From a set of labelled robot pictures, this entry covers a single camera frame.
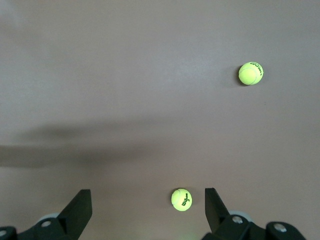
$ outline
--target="screw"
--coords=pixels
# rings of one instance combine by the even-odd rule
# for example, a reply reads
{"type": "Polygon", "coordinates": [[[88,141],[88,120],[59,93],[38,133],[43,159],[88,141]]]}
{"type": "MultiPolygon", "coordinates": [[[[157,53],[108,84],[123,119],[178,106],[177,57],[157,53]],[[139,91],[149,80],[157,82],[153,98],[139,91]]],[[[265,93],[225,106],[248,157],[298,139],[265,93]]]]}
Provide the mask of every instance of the screw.
{"type": "Polygon", "coordinates": [[[44,222],[41,224],[41,227],[45,228],[45,227],[48,227],[50,224],[51,224],[51,221],[44,221],[44,222]]]}
{"type": "Polygon", "coordinates": [[[0,237],[4,236],[7,234],[7,231],[6,230],[1,230],[0,231],[0,237]]]}
{"type": "Polygon", "coordinates": [[[239,216],[234,216],[233,218],[232,218],[232,220],[236,223],[236,224],[242,224],[244,221],[242,220],[242,218],[241,217],[239,217],[239,216]]]}
{"type": "Polygon", "coordinates": [[[273,226],[274,226],[274,228],[275,228],[277,231],[279,231],[279,232],[281,232],[281,233],[285,233],[285,232],[287,231],[286,227],[283,226],[283,225],[280,224],[280,223],[276,223],[276,224],[273,225],[273,226]]]}

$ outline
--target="yellow tennis ball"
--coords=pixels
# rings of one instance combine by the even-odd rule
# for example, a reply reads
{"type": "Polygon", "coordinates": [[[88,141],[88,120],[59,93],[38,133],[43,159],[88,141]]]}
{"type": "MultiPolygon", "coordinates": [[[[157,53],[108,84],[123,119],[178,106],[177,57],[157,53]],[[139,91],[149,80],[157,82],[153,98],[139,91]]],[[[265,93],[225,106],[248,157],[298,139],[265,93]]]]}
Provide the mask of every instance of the yellow tennis ball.
{"type": "Polygon", "coordinates": [[[178,211],[186,211],[191,207],[192,197],[189,191],[184,188],[175,190],[171,196],[171,203],[178,211]]]}
{"type": "Polygon", "coordinates": [[[260,82],[264,75],[262,66],[254,61],[247,62],[239,70],[239,79],[246,85],[254,85],[260,82]]]}

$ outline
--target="tennis ball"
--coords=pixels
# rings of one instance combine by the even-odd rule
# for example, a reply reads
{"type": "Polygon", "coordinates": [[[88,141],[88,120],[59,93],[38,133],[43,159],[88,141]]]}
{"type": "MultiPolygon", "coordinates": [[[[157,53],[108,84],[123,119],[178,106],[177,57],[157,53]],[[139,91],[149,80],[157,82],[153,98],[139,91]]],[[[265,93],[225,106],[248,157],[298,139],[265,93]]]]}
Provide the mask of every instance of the tennis ball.
{"type": "Polygon", "coordinates": [[[247,62],[239,70],[239,79],[245,85],[254,85],[260,82],[264,75],[262,66],[254,61],[247,62]]]}
{"type": "Polygon", "coordinates": [[[172,193],[171,203],[178,211],[186,211],[191,207],[192,197],[190,192],[184,188],[179,188],[172,193]]]}

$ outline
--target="wilson logo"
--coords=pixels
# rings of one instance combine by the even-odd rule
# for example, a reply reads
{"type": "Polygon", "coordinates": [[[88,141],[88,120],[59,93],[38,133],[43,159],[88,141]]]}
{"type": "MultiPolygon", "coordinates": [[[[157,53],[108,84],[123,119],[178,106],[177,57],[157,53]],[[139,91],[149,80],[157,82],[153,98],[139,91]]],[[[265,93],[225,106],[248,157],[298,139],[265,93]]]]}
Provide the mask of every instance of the wilson logo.
{"type": "Polygon", "coordinates": [[[188,193],[185,194],[185,199],[183,199],[182,206],[185,206],[187,202],[190,202],[190,199],[188,198],[188,193]]]}
{"type": "Polygon", "coordinates": [[[260,64],[254,62],[254,61],[250,62],[250,64],[256,66],[259,69],[260,76],[262,76],[262,70],[261,70],[260,64]]]}

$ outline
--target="metal bolt head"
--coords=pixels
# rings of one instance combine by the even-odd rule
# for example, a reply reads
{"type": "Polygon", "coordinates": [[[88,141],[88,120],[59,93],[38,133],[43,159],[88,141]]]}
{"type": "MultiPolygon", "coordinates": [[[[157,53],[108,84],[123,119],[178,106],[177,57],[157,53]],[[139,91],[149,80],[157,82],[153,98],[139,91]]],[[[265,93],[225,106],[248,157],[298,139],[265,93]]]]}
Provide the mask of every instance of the metal bolt head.
{"type": "Polygon", "coordinates": [[[44,222],[41,224],[41,227],[45,228],[45,227],[48,227],[50,224],[51,224],[51,221],[44,221],[44,222]]]}
{"type": "Polygon", "coordinates": [[[273,225],[273,226],[274,226],[274,228],[275,228],[277,231],[279,231],[279,232],[281,232],[281,233],[285,233],[285,232],[287,231],[286,227],[283,226],[283,225],[280,224],[280,223],[276,223],[276,224],[273,225]]]}
{"type": "Polygon", "coordinates": [[[242,218],[239,217],[239,216],[234,216],[234,217],[232,218],[232,221],[235,222],[236,224],[242,224],[242,223],[244,222],[244,221],[242,220],[242,218]]]}
{"type": "Polygon", "coordinates": [[[4,236],[7,234],[7,231],[6,230],[1,230],[0,231],[0,237],[4,236]]]}

